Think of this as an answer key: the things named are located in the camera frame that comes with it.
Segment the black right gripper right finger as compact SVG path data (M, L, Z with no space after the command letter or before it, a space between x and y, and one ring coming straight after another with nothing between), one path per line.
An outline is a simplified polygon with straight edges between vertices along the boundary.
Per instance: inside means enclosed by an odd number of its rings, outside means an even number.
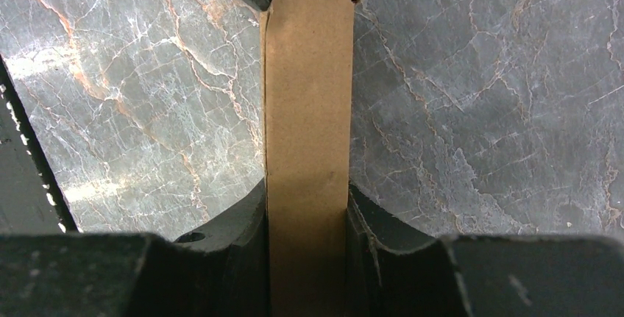
M597 235L443 235L355 185L347 206L349 316L621 316L623 245Z

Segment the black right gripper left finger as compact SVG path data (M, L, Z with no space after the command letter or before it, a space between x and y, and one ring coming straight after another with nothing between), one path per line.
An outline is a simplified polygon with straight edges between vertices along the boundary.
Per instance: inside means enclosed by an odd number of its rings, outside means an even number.
M266 186L174 241L5 235L3 316L267 316Z

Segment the brown cardboard box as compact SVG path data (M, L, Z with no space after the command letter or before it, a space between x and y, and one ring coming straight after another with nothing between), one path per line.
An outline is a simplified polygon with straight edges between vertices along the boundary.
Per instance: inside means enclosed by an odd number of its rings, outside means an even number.
M262 21L273 316L342 316L352 0L272 0Z

